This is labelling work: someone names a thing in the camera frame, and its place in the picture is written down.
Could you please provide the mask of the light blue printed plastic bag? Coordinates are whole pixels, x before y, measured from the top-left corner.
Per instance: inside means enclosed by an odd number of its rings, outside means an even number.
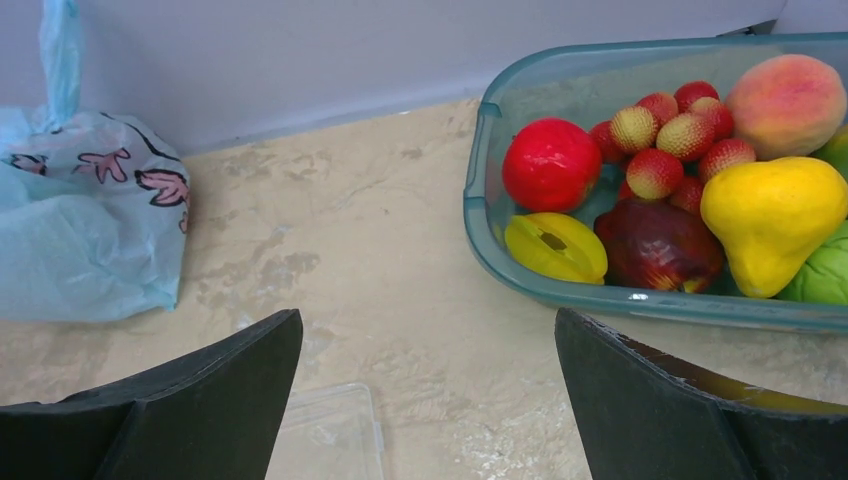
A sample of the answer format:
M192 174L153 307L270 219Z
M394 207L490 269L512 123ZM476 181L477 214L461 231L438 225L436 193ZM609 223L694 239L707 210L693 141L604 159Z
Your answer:
M1 110L1 317L111 322L178 301L190 181L134 117L83 111L74 1L39 30L47 101Z

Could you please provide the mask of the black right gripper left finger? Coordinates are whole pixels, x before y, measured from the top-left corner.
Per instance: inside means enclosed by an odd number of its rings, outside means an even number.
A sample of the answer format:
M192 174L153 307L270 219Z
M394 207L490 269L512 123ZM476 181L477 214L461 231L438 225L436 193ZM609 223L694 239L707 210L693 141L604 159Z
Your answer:
M303 339L296 309L55 403L1 410L5 479L262 479Z

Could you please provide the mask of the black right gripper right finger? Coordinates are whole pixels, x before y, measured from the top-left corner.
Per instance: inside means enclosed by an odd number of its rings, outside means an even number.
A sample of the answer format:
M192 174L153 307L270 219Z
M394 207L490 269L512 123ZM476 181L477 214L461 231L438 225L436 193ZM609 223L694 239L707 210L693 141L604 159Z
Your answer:
M720 375L562 308L555 342L596 479L843 479L847 408Z

